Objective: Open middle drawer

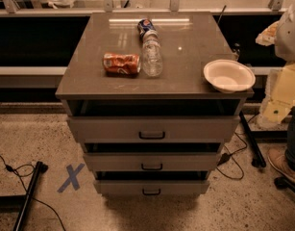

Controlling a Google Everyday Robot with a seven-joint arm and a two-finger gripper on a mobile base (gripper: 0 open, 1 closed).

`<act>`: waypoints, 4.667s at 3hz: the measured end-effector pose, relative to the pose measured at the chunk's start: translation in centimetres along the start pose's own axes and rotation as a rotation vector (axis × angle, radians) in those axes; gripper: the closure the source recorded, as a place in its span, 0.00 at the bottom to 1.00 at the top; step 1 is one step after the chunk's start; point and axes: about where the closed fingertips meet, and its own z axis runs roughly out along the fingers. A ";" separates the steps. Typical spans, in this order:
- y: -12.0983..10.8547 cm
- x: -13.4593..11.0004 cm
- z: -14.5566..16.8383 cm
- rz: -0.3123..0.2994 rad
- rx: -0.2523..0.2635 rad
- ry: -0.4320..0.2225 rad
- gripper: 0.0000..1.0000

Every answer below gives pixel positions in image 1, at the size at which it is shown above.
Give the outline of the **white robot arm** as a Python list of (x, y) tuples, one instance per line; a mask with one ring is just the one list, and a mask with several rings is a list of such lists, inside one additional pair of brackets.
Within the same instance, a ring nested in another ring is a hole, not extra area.
[(279, 20), (275, 38), (275, 53), (287, 62), (295, 62), (295, 1)]

